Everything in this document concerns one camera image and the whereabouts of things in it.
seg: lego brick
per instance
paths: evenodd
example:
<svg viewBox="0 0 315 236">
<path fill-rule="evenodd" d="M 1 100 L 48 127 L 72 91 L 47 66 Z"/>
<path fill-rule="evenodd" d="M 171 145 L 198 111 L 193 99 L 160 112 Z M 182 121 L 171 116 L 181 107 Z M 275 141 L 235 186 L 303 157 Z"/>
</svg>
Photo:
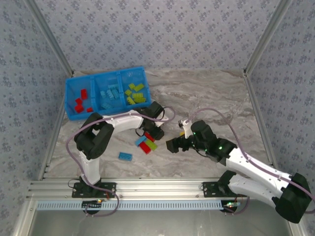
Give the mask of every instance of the lego brick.
<svg viewBox="0 0 315 236">
<path fill-rule="evenodd" d="M 148 145 L 148 147 L 151 149 L 151 150 L 155 150 L 155 149 L 157 149 L 157 145 L 155 144 L 155 143 L 153 143 L 151 140 L 149 140 L 149 139 L 147 139 L 146 141 L 145 141 L 145 143 L 146 143 L 146 145 Z"/>
<path fill-rule="evenodd" d="M 136 97 L 133 99 L 136 103 L 142 103 L 145 102 L 146 99 L 144 97 Z"/>
<path fill-rule="evenodd" d="M 136 146 L 139 146 L 140 143 L 145 142 L 147 140 L 146 136 L 141 136 L 136 142 L 134 142 L 134 144 L 136 144 Z"/>
<path fill-rule="evenodd" d="M 143 93 L 139 92 L 139 93 L 134 93 L 132 95 L 132 98 L 136 98 L 136 97 L 143 97 Z"/>
<path fill-rule="evenodd" d="M 131 90 L 133 90 L 133 88 L 136 87 L 133 83 L 129 84 L 128 86 Z"/>
<path fill-rule="evenodd" d="M 126 94 L 127 96 L 130 96 L 130 95 L 132 94 L 132 92 L 127 89 L 127 90 L 125 91 L 125 94 Z"/>
<path fill-rule="evenodd" d="M 106 102 L 103 102 L 103 103 L 101 104 L 101 107 L 104 108 L 104 109 L 111 109 L 111 108 L 113 108 L 112 105 L 109 105 L 109 104 L 106 103 Z"/>
<path fill-rule="evenodd" d="M 100 95 L 102 96 L 102 98 L 106 98 L 106 93 L 105 93 L 105 91 L 101 91 L 101 92 L 100 92 Z"/>
<path fill-rule="evenodd" d="M 93 108 L 92 108 L 92 107 L 89 107 L 89 108 L 87 109 L 87 112 L 93 112 Z"/>
<path fill-rule="evenodd" d="M 82 101 L 80 98 L 75 99 L 75 102 L 76 102 L 78 105 L 82 105 L 82 103 L 83 103 L 83 101 Z"/>
<path fill-rule="evenodd" d="M 110 89 L 107 90 L 107 95 L 108 95 L 110 100 L 114 99 L 114 95 L 113 95 L 113 93 L 112 93 L 112 91 Z"/>
<path fill-rule="evenodd" d="M 84 111 L 84 108 L 83 108 L 83 106 L 82 106 L 81 104 L 75 106 L 74 109 L 75 109 L 75 111 L 76 111 L 77 113 L 81 113 L 81 112 Z"/>
<path fill-rule="evenodd" d="M 150 139 L 152 142 L 154 142 L 154 138 L 151 137 L 151 135 L 148 132 L 144 132 L 144 136 L 147 137 L 147 139 Z"/>
<path fill-rule="evenodd" d="M 111 91 L 112 91 L 112 94 L 114 95 L 115 99 L 118 99 L 119 98 L 119 93 L 118 93 L 117 89 L 112 88 Z"/>
<path fill-rule="evenodd" d="M 88 92 L 87 92 L 86 89 L 82 89 L 82 90 L 81 90 L 81 99 L 82 99 L 82 100 L 88 99 Z"/>
<path fill-rule="evenodd" d="M 140 91 L 141 89 L 144 88 L 144 85 L 141 83 L 141 84 L 138 84 L 136 87 L 134 87 L 133 90 L 135 90 L 136 92 Z"/>
<path fill-rule="evenodd" d="M 136 104 L 136 103 L 132 100 L 131 97 L 127 97 L 127 101 L 128 101 L 128 103 L 129 103 L 130 105 Z"/>
<path fill-rule="evenodd" d="M 109 85 L 108 88 L 109 89 L 118 89 L 118 84 Z"/>
<path fill-rule="evenodd" d="M 125 152 L 120 152 L 118 159 L 120 160 L 124 160 L 124 161 L 131 161 L 132 160 L 132 155 L 129 153 L 125 153 Z"/>
<path fill-rule="evenodd" d="M 148 154 L 148 153 L 151 151 L 151 149 L 149 148 L 148 145 L 146 145 L 145 142 L 140 143 L 139 147 L 140 147 L 146 154 Z"/>
</svg>

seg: black mounting bracket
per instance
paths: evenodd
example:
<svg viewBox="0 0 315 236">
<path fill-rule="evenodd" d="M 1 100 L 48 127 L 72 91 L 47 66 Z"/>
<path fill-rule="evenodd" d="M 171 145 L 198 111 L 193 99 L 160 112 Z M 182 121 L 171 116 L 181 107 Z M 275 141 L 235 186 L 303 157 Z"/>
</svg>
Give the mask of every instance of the black mounting bracket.
<svg viewBox="0 0 315 236">
<path fill-rule="evenodd" d="M 231 190 L 222 192 L 219 189 L 218 182 L 203 182 L 202 183 L 203 196 L 205 198 L 236 198 L 237 194 L 233 193 Z"/>
<path fill-rule="evenodd" d="M 99 188 L 105 188 L 111 190 L 112 192 L 116 192 L 117 184 L 114 182 L 97 182 L 94 186 Z M 73 186 L 72 190 L 72 197 L 73 198 L 114 198 L 114 194 L 108 193 L 105 191 L 97 190 L 92 188 L 91 186 L 87 185 L 82 178 L 80 177 L 80 182 L 77 182 Z"/>
</svg>

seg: cable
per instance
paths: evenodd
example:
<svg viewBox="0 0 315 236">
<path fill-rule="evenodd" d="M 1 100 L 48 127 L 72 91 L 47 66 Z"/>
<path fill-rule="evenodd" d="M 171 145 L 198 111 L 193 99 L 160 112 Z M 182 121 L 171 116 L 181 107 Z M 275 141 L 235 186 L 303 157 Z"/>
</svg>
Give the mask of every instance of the cable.
<svg viewBox="0 0 315 236">
<path fill-rule="evenodd" d="M 85 126 L 83 126 L 82 128 L 80 128 L 79 130 L 77 130 L 76 132 L 74 132 L 66 141 L 65 143 L 65 149 L 67 150 L 67 152 L 69 153 L 70 157 L 75 161 L 75 163 L 77 163 L 77 165 L 79 166 L 81 172 L 82 172 L 82 177 L 85 181 L 85 183 L 87 183 L 90 187 L 94 188 L 94 189 L 97 189 L 97 190 L 100 190 L 100 191 L 104 191 L 104 192 L 107 192 L 107 193 L 111 193 L 115 196 L 115 198 L 117 199 L 117 205 L 115 207 L 115 209 L 113 209 L 110 213 L 107 213 L 107 214 L 98 214 L 98 215 L 90 215 L 90 214 L 87 214 L 88 216 L 91 216 L 91 217 L 103 217 L 103 216 L 109 216 L 109 215 L 112 215 L 114 214 L 118 207 L 119 207 L 119 197 L 117 196 L 117 194 L 111 190 L 108 190 L 108 189 L 105 189 L 105 188 L 100 188 L 100 187 L 97 187 L 97 186 L 94 186 L 93 184 L 91 184 L 89 182 L 89 180 L 86 178 L 85 176 L 85 173 L 84 173 L 84 170 L 83 170 L 83 167 L 81 165 L 81 163 L 75 158 L 75 156 L 73 155 L 73 153 L 70 151 L 69 149 L 69 143 L 70 141 L 74 138 L 74 136 L 76 136 L 78 133 L 82 132 L 83 130 L 85 130 L 86 128 L 92 126 L 92 125 L 95 125 L 95 124 L 98 124 L 100 122 L 104 122 L 104 121 L 107 121 L 107 120 L 111 120 L 112 118 L 121 118 L 121 117 L 128 117 L 128 116 L 136 116 L 136 117 L 143 117 L 143 118 L 146 118 L 146 119 L 149 119 L 149 120 L 152 120 L 152 121 L 158 121 L 158 122 L 164 122 L 164 123 L 168 123 L 168 122 L 171 122 L 175 116 L 176 116 L 176 113 L 174 111 L 174 109 L 172 107 L 164 107 L 165 108 L 168 108 L 170 109 L 172 112 L 173 112 L 173 117 L 168 119 L 168 120 L 159 120 L 159 119 L 154 119 L 154 118 L 151 118 L 151 117 L 148 117 L 148 116 L 145 116 L 145 115 L 142 115 L 142 114 L 139 114 L 139 113 L 128 113 L 128 114 L 121 114 L 121 115 L 117 115 L 117 116 L 112 116 L 112 117 L 108 117 L 108 118 L 104 118 L 104 119 L 99 119 L 99 120 L 96 120 L 96 121 L 93 121 Z"/>
<path fill-rule="evenodd" d="M 71 186 L 69 185 L 69 183 L 70 183 L 71 180 L 79 180 L 79 179 L 78 179 L 78 178 L 72 178 L 72 179 L 70 179 L 70 180 L 68 181 L 68 187 L 73 189 L 74 187 L 71 187 Z"/>
<path fill-rule="evenodd" d="M 196 152 L 200 155 L 200 156 L 203 156 L 203 157 L 207 157 L 205 155 L 202 155 L 199 151 L 196 150 Z"/>
<path fill-rule="evenodd" d="M 136 135 L 138 135 L 139 137 L 142 137 L 144 135 L 144 131 L 143 131 L 143 134 L 140 135 L 138 132 L 137 132 L 137 129 L 135 129 L 135 132 L 136 132 Z"/>
<path fill-rule="evenodd" d="M 199 112 L 206 111 L 206 110 L 214 111 L 214 112 L 218 113 L 218 114 L 223 118 L 224 122 L 230 127 L 231 131 L 233 132 L 234 137 L 235 137 L 235 139 L 236 139 L 236 142 L 237 142 L 237 144 L 238 144 L 238 147 L 240 148 L 242 154 L 244 155 L 244 157 L 246 158 L 246 160 L 247 160 L 249 163 L 251 163 L 253 166 L 255 166 L 256 168 L 258 168 L 259 170 L 261 170 L 261 171 L 263 171 L 263 172 L 265 172 L 265 173 L 267 173 L 267 174 L 269 174 L 269 175 L 271 175 L 271 176 L 273 176 L 273 177 L 276 177 L 276 178 L 278 178 L 278 179 L 284 180 L 285 182 L 288 182 L 289 184 L 291 184 L 291 185 L 297 187 L 298 189 L 302 190 L 305 194 L 307 194 L 307 195 L 315 202 L 315 195 L 311 194 L 308 190 L 306 190 L 306 189 L 303 188 L 302 186 L 298 185 L 297 183 L 295 183 L 295 182 L 293 182 L 293 181 L 291 181 L 291 180 L 289 180 L 289 179 L 286 179 L 286 178 L 284 178 L 284 177 L 282 177 L 282 176 L 278 176 L 278 175 L 276 175 L 276 174 L 274 174 L 274 173 L 272 173 L 272 172 L 270 172 L 270 171 L 268 171 L 268 170 L 265 170 L 263 167 L 261 167 L 261 166 L 257 165 L 256 163 L 254 163 L 254 162 L 247 156 L 246 152 L 244 151 L 243 145 L 242 145 L 241 141 L 239 140 L 239 138 L 238 138 L 238 136 L 237 136 L 237 134 L 236 134 L 234 128 L 232 127 L 232 125 L 231 125 L 231 124 L 229 123 L 229 121 L 225 118 L 225 116 L 224 116 L 221 112 L 219 112 L 218 110 L 216 110 L 216 109 L 214 109 L 214 108 L 210 108 L 210 107 L 202 108 L 202 109 L 196 111 L 195 113 L 193 113 L 193 114 L 188 118 L 187 122 L 190 121 L 190 120 L 191 120 L 194 116 L 196 116 Z M 305 212 L 305 214 L 314 214 L 314 213 L 315 213 L 315 209 L 314 209 L 314 210 L 311 210 L 311 211 L 306 211 L 306 212 Z"/>
<path fill-rule="evenodd" d="M 230 215 L 239 215 L 239 214 L 243 213 L 243 212 L 248 208 L 249 204 L 250 204 L 250 198 L 247 197 L 247 201 L 246 201 L 246 204 L 245 204 L 244 208 L 241 209 L 240 211 L 238 211 L 237 213 L 235 213 L 234 211 L 232 211 L 231 209 L 229 209 L 229 208 L 227 208 L 227 207 L 223 207 L 223 208 L 224 208 L 225 210 L 230 211 L 231 213 L 228 213 L 228 214 L 230 214 Z"/>
<path fill-rule="evenodd" d="M 165 116 L 165 107 L 163 107 L 163 115 L 162 115 L 162 118 L 159 119 L 159 120 L 163 120 L 164 116 Z"/>
</svg>

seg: yellow lego brick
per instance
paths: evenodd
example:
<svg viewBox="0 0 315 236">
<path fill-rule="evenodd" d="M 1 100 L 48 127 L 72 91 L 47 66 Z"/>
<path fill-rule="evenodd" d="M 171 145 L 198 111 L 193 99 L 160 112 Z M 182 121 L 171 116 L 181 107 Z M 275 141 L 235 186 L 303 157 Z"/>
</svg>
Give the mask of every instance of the yellow lego brick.
<svg viewBox="0 0 315 236">
<path fill-rule="evenodd" d="M 125 94 L 126 94 L 127 96 L 130 96 L 130 95 L 132 94 L 132 92 L 127 89 L 127 90 L 125 91 Z"/>
<path fill-rule="evenodd" d="M 147 139 L 145 141 L 146 145 L 148 145 L 148 147 L 154 151 L 155 149 L 157 149 L 157 145 L 155 143 L 153 143 L 150 139 Z"/>
<path fill-rule="evenodd" d="M 142 103 L 145 102 L 146 99 L 144 97 L 136 97 L 133 99 L 136 103 Z"/>
<path fill-rule="evenodd" d="M 143 93 L 134 93 L 133 95 L 132 95 L 132 98 L 136 98 L 136 97 L 143 97 Z"/>
<path fill-rule="evenodd" d="M 135 90 L 136 92 L 140 91 L 141 89 L 144 88 L 143 84 L 138 84 L 136 87 L 133 88 L 133 90 Z"/>
<path fill-rule="evenodd" d="M 127 98 L 127 101 L 128 101 L 128 103 L 129 103 L 130 105 L 136 104 L 136 103 L 132 100 L 131 97 L 128 97 L 128 98 Z"/>
<path fill-rule="evenodd" d="M 136 87 L 133 83 L 131 83 L 130 85 L 128 85 L 130 89 L 134 89 L 134 87 Z"/>
</svg>

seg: red lego brick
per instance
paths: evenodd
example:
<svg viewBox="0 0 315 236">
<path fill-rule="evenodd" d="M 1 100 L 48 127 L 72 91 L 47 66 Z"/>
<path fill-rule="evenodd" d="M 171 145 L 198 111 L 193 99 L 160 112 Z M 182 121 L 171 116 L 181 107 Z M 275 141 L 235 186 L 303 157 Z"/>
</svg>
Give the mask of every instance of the red lego brick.
<svg viewBox="0 0 315 236">
<path fill-rule="evenodd" d="M 83 106 L 82 106 L 81 104 L 75 106 L 74 109 L 75 109 L 75 111 L 76 111 L 77 113 L 81 113 L 81 112 L 84 111 L 84 108 L 83 108 Z"/>
<path fill-rule="evenodd" d="M 81 98 L 82 100 L 88 99 L 88 92 L 86 89 L 81 90 Z"/>
<path fill-rule="evenodd" d="M 89 107 L 88 109 L 87 109 L 87 112 L 92 112 L 93 111 L 93 108 L 92 107 Z"/>
<path fill-rule="evenodd" d="M 75 100 L 75 102 L 78 104 L 78 105 L 82 105 L 83 101 L 80 99 L 80 98 L 77 98 Z"/>
<path fill-rule="evenodd" d="M 151 135 L 148 132 L 144 132 L 144 136 L 147 137 L 147 139 L 150 139 L 152 142 L 154 142 L 154 138 L 151 137 Z"/>
<path fill-rule="evenodd" d="M 151 151 L 151 149 L 148 147 L 148 145 L 146 145 L 145 142 L 140 143 L 139 147 L 141 147 L 141 149 L 142 149 L 146 154 L 148 154 L 148 153 Z"/>
</svg>

